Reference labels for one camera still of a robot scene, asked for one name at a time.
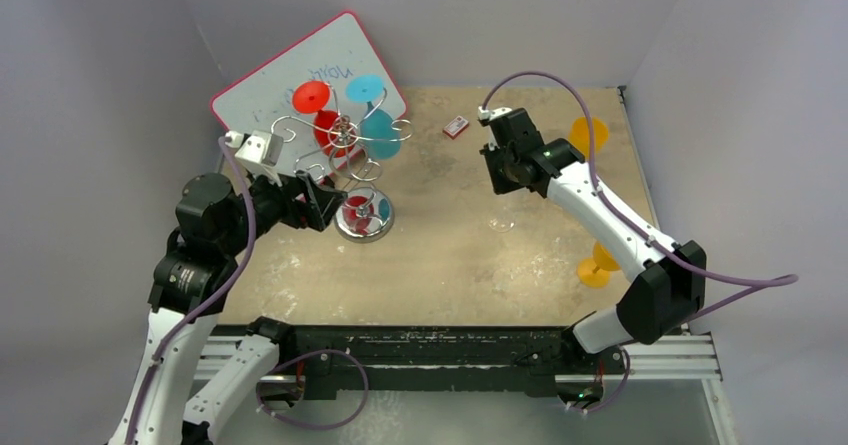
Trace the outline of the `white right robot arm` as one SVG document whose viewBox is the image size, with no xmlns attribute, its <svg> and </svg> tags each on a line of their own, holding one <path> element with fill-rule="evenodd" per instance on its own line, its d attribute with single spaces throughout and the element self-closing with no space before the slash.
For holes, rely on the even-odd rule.
<svg viewBox="0 0 848 445">
<path fill-rule="evenodd" d="M 616 305 L 567 330 L 561 357 L 569 369 L 584 372 L 601 351 L 626 342 L 652 344 L 702 308 L 705 280 L 688 269 L 705 267 L 700 245 L 662 233 L 602 184 L 592 184 L 580 150 L 563 138 L 545 142 L 525 109 L 479 109 L 478 120 L 490 132 L 480 153 L 494 192 L 526 188 L 557 204 L 610 253 L 630 282 Z"/>
</svg>

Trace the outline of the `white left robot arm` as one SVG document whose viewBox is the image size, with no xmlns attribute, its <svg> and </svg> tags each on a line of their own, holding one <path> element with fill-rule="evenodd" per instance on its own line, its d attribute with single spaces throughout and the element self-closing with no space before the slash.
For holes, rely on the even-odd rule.
<svg viewBox="0 0 848 445">
<path fill-rule="evenodd" d="M 220 173 L 189 180 L 178 225 L 153 272 L 142 362 L 112 444 L 201 443 L 224 408 L 191 398 L 194 374 L 227 296 L 257 240 L 274 226 L 325 230 L 347 198 L 308 173 L 237 182 Z"/>
</svg>

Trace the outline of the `red plastic wine glass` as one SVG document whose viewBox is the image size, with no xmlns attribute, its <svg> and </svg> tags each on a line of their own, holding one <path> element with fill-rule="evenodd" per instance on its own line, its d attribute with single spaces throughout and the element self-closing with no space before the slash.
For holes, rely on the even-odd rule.
<svg viewBox="0 0 848 445">
<path fill-rule="evenodd" d="M 325 156 L 348 160 L 364 153 L 359 145 L 353 145 L 343 138 L 341 131 L 332 133 L 340 113 L 335 91 L 330 84 L 319 80 L 302 83 L 293 92 L 291 104 L 299 114 L 312 116 L 313 136 Z"/>
</svg>

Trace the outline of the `teal plastic wine glass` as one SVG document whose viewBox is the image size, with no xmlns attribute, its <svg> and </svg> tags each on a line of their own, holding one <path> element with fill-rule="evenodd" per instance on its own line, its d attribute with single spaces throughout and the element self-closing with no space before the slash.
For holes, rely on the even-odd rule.
<svg viewBox="0 0 848 445">
<path fill-rule="evenodd" d="M 346 98 L 366 106 L 366 113 L 358 121 L 363 148 L 371 159 L 388 160 L 401 148 L 400 134 L 393 128 L 391 115 L 382 109 L 388 92 L 382 78 L 375 74 L 354 78 L 345 89 Z"/>
</svg>

